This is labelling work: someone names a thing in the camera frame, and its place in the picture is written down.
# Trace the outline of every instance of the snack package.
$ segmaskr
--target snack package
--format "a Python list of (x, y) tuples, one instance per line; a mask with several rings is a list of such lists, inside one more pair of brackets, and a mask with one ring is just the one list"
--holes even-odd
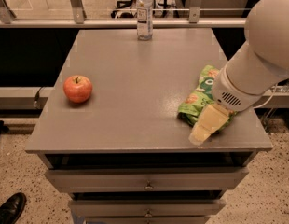
[(206, 65), (200, 73), (198, 87), (189, 94), (184, 102), (178, 107), (179, 117), (186, 121), (191, 127), (198, 121), (202, 109), (207, 104), (214, 104), (211, 94), (214, 78), (219, 70), (211, 65)]

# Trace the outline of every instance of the metal post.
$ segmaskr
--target metal post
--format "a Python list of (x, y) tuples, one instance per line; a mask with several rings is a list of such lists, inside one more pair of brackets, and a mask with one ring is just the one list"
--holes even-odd
[(15, 14), (9, 10), (5, 0), (0, 0), (0, 20), (4, 24), (11, 24)]
[(82, 24), (85, 20), (86, 13), (83, 9), (82, 0), (70, 0), (73, 10), (74, 21), (78, 24)]
[(189, 22), (197, 23), (200, 18), (200, 6), (202, 0), (187, 0), (189, 4)]

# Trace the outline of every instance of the bottle label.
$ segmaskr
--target bottle label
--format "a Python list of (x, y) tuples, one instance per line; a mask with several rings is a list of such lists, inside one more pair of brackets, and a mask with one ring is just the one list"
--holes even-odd
[(151, 9), (137, 9), (137, 35), (150, 35), (152, 33)]

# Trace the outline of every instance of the white cable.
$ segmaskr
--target white cable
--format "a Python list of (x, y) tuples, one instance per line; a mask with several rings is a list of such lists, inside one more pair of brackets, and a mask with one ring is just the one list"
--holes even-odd
[(263, 103), (262, 105), (258, 105), (258, 106), (254, 107), (254, 108), (260, 108), (260, 107), (266, 105), (266, 104), (273, 98), (273, 96), (274, 96), (274, 94), (275, 94), (275, 92), (276, 92), (276, 90), (277, 90), (277, 85), (278, 85), (278, 84), (275, 84), (274, 91), (272, 92), (272, 94), (270, 95), (270, 97), (267, 99), (267, 101), (266, 101), (265, 103)]

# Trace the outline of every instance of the shoe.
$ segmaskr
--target shoe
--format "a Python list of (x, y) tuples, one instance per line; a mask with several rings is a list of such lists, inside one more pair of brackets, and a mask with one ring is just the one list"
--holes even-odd
[(26, 197), (19, 192), (11, 196), (0, 206), (0, 224), (14, 224), (21, 216), (26, 204)]

